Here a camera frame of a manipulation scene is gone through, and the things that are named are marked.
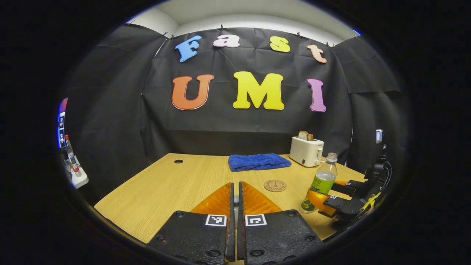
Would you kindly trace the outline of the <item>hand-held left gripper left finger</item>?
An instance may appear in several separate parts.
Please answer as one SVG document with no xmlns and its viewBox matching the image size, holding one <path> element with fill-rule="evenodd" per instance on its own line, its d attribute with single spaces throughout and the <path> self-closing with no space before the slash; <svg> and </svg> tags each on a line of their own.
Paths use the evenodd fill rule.
<svg viewBox="0 0 471 265">
<path fill-rule="evenodd" d="M 170 215 L 148 245 L 197 265 L 235 260 L 234 183 L 226 183 L 189 212 Z"/>
</svg>

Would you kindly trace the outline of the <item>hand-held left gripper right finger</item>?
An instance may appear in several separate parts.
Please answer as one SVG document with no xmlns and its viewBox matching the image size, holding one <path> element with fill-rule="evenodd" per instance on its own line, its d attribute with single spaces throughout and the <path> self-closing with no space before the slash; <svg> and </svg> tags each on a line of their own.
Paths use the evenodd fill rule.
<svg viewBox="0 0 471 265">
<path fill-rule="evenodd" d="M 246 265 L 280 265 L 323 246 L 297 210 L 281 210 L 245 181 L 238 189 L 237 258 Z"/>
</svg>

